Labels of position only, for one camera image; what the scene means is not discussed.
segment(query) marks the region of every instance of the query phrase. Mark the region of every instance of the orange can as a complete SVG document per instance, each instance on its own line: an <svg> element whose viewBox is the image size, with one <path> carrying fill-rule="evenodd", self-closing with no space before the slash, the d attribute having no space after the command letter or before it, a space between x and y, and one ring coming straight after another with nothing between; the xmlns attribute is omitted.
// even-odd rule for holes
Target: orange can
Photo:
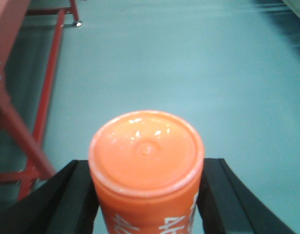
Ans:
<svg viewBox="0 0 300 234"><path fill-rule="evenodd" d="M175 115L136 111L102 126L89 167L109 234L190 234L203 160L198 132Z"/></svg>

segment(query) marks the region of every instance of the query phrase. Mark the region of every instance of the red workbench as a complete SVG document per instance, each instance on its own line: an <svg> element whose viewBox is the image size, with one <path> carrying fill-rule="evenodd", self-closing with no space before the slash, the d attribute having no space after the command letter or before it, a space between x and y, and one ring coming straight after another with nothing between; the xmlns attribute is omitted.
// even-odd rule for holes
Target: red workbench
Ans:
<svg viewBox="0 0 300 234"><path fill-rule="evenodd" d="M55 169L44 154L41 145L65 15L73 14L74 25L81 26L75 0L69 0L69 3L70 6L65 8L28 10L30 0L0 0L0 128L5 129L27 155L26 168L20 172L0 173L0 184L20 181L19 199L29 194L36 179L49 179L55 174ZM5 66L25 15L58 15L32 134L12 105L5 88Z"/></svg>

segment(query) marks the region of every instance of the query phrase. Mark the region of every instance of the gray floor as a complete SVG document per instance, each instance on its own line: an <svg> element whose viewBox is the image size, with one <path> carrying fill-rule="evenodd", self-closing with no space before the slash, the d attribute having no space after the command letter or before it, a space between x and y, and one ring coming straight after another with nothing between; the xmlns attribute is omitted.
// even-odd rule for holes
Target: gray floor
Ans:
<svg viewBox="0 0 300 234"><path fill-rule="evenodd" d="M78 6L84 25L64 29L44 141L56 169L87 159L92 135L109 119L168 111L192 123L206 156L225 158L300 234L300 20L278 0ZM27 17L8 64L8 88L30 128L53 22ZM0 132L0 171L23 165L24 156ZM14 190L0 186L0 201L13 199ZM95 234L105 234L98 217ZM196 217L193 234L203 233L200 225Z"/></svg>

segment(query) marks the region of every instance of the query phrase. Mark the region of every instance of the orange cap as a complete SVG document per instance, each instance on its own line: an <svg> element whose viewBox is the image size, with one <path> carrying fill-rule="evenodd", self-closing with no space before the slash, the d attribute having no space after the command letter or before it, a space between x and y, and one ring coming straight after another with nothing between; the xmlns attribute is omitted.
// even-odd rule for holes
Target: orange cap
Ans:
<svg viewBox="0 0 300 234"><path fill-rule="evenodd" d="M188 184L201 172L204 146L185 120L166 112L136 111L119 116L93 137L92 176L111 191L156 197Z"/></svg>

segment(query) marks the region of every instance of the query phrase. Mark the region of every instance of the black holder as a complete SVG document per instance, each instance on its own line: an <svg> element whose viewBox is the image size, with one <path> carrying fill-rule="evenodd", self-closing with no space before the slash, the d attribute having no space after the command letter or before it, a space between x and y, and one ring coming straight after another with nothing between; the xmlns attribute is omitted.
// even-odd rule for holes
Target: black holder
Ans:
<svg viewBox="0 0 300 234"><path fill-rule="evenodd" d="M205 159L197 204L205 234L295 234L245 187L224 159ZM0 234L91 234L98 207L88 162L73 160L0 212Z"/></svg>

